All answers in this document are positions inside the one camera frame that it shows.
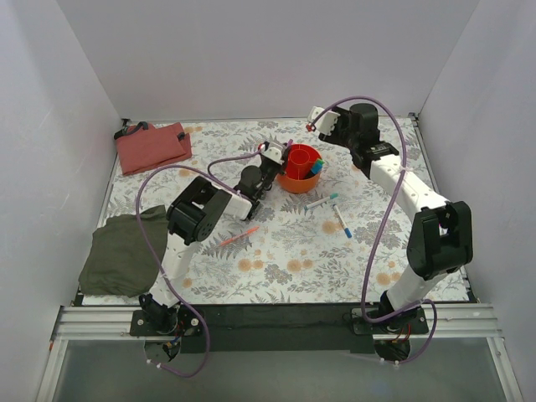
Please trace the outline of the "blue capped white marker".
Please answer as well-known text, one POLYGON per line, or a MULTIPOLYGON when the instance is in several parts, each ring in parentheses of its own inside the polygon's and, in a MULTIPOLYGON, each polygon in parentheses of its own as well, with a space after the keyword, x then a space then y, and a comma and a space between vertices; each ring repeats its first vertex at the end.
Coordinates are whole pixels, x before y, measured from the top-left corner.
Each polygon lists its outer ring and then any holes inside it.
POLYGON ((348 225, 347 225, 347 223, 346 223, 346 221, 345 221, 345 219, 344 219, 339 207, 336 204, 333 204, 332 209, 334 210, 334 213, 336 214, 336 216, 337 216, 337 218, 339 220, 339 223, 343 228, 343 231, 344 231, 345 235, 347 236, 348 239, 351 239, 352 238, 352 231, 348 227, 348 225))

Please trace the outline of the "orange round organizer container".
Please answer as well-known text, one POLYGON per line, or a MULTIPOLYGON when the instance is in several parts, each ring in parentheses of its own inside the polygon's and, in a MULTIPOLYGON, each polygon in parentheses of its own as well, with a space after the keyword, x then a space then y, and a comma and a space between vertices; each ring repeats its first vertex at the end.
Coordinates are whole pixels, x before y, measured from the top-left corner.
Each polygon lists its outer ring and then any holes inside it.
POLYGON ((318 158, 322 156, 316 148, 307 144, 293 143, 284 172, 277 176, 280 187, 293 194, 313 190, 317 186, 322 170, 316 176, 312 176, 310 170, 318 158))

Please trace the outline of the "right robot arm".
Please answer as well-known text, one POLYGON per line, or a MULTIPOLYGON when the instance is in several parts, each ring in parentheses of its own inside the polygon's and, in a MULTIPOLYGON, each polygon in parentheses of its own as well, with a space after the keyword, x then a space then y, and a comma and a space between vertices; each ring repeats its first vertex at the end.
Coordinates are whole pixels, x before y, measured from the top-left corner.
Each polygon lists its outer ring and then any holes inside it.
POLYGON ((411 222, 406 247, 408 265, 401 277, 381 296, 374 319, 387 332, 398 332, 444 278, 473 258, 472 212, 463 201, 452 202, 420 180, 407 166, 407 147, 395 147, 380 137, 382 104, 354 96, 343 109, 339 102, 311 110, 309 131, 319 140, 349 150, 353 165, 390 195, 411 222))

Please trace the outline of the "teal capped white marker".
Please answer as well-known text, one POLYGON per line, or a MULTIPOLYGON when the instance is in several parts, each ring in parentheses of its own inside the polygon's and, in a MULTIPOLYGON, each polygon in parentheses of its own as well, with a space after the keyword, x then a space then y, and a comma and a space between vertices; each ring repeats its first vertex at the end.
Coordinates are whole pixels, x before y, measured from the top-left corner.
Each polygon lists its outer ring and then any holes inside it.
POLYGON ((335 198, 337 198, 337 197, 338 197, 338 194, 337 194, 337 193, 332 193, 332 194, 330 194, 330 195, 327 196, 327 197, 320 198, 320 199, 318 199, 318 200, 316 200, 316 201, 314 201, 314 202, 312 202, 312 203, 307 204, 307 205, 304 207, 304 209, 305 209, 305 210, 311 210, 311 209, 314 209, 314 208, 316 208, 317 206, 323 205, 323 204, 325 204, 325 203, 327 203, 327 202, 329 202, 329 201, 331 201, 331 200, 333 200, 333 199, 335 199, 335 198))

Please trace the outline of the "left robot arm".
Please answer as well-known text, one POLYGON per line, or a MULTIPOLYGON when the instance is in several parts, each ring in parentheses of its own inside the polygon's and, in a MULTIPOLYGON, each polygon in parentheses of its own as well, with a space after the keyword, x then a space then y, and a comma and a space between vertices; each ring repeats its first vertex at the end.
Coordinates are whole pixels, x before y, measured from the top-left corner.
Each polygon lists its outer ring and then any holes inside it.
POLYGON ((158 260, 157 279, 148 291, 161 305, 149 316, 149 324, 157 333, 168 335, 177 328, 178 314, 169 308, 179 302, 174 292, 188 274, 193 255, 220 218, 228 215, 237 220, 252 219, 284 166, 284 162, 263 157, 260 166, 242 170, 238 184, 232 189, 223 188, 208 174, 200 173, 171 203, 166 212, 166 249, 158 260))

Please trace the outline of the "blue black highlighter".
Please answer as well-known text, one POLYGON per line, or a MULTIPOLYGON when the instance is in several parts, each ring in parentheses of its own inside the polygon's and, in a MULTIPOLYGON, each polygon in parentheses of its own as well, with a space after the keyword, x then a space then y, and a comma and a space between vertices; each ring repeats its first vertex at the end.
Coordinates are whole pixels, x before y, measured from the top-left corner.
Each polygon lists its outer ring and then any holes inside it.
POLYGON ((314 162, 311 167, 310 174, 312 176, 316 176, 322 170, 322 167, 323 167, 323 164, 314 162))

